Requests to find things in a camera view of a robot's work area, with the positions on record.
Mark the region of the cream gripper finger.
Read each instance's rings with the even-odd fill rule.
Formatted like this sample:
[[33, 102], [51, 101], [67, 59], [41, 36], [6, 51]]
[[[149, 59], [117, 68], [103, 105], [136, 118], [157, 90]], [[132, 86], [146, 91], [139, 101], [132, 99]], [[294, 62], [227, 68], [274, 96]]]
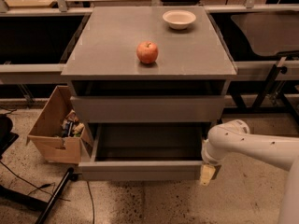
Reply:
[[201, 166], [201, 172], [200, 172], [200, 184], [202, 186], [207, 186], [212, 180], [215, 172], [216, 172], [216, 168], [214, 166], [211, 166], [209, 164], [203, 164]]

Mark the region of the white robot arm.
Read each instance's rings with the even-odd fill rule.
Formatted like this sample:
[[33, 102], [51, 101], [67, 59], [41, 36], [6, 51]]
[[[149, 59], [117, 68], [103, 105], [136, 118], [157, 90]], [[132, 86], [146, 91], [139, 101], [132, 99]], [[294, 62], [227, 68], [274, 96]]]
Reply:
[[208, 131], [201, 155], [204, 164], [219, 166], [230, 152], [252, 157], [289, 172], [278, 224], [299, 224], [299, 139], [251, 134], [246, 122], [235, 119]]

